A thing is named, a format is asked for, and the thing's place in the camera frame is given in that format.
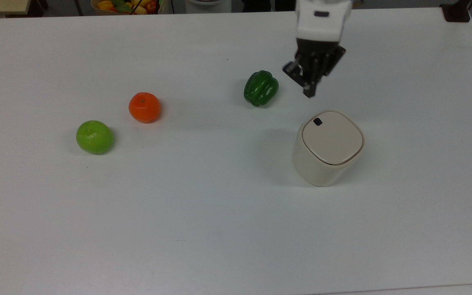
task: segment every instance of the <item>green citrus fruit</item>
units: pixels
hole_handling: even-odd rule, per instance
[[[107,125],[90,120],[77,129],[75,140],[82,150],[92,154],[103,154],[112,146],[114,136]]]

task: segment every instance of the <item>table surface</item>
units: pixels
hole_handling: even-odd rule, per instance
[[[472,22],[353,11],[307,99],[294,13],[0,19],[0,294],[301,295],[472,284]],[[251,73],[281,89],[242,97]],[[141,91],[159,121],[134,121]],[[336,109],[365,133],[334,186],[292,167]],[[100,120],[105,155],[75,131]]]
[[[472,285],[366,291],[354,295],[472,295]]]
[[[0,14],[26,14],[31,0],[0,0]]]

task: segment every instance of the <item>green bell pepper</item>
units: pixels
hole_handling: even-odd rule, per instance
[[[255,107],[263,106],[278,92],[278,88],[278,80],[270,72],[262,70],[247,80],[243,97]]]

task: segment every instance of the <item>container lid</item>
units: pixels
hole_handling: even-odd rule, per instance
[[[336,111],[324,111],[309,120],[303,127],[302,139],[311,153],[330,165],[344,164],[363,147],[360,129]]]

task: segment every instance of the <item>white container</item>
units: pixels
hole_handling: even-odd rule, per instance
[[[185,11],[194,13],[231,13],[231,0],[185,0]]]
[[[362,131],[348,116],[320,112],[298,130],[294,169],[308,183],[328,186],[358,159],[364,145]]]

